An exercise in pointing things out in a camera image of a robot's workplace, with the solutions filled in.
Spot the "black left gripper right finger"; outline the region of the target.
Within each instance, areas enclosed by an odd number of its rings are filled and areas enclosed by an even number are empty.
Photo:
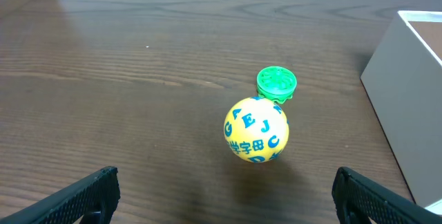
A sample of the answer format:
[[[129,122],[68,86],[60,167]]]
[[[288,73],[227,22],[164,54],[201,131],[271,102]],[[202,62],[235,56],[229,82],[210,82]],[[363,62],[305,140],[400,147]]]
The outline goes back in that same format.
[[[441,217],[348,167],[340,167],[332,198],[340,224],[441,224]]]

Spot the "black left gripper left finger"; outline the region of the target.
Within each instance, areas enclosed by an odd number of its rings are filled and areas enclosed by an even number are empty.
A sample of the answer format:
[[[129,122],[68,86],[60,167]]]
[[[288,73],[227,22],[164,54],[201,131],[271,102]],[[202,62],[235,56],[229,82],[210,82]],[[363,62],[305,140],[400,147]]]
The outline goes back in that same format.
[[[1,219],[11,224],[109,224],[120,189],[117,168],[104,167],[37,203]]]

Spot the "yellow ball with blue letters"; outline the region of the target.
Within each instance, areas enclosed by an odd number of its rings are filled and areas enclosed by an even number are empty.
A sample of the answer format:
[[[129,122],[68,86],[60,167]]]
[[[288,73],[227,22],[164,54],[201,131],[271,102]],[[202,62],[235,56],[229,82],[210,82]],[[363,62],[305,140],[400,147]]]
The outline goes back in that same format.
[[[234,104],[227,113],[224,138],[232,152],[247,162],[275,160],[289,139],[288,119],[271,100],[248,97]]]

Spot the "green round plastic toy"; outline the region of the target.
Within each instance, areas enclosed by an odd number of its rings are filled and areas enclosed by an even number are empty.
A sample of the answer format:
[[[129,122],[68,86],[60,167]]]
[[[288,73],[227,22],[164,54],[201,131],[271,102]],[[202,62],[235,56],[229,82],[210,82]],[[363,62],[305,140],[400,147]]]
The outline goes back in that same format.
[[[256,77],[258,95],[279,104],[292,99],[297,84],[295,74],[281,66],[265,67]]]

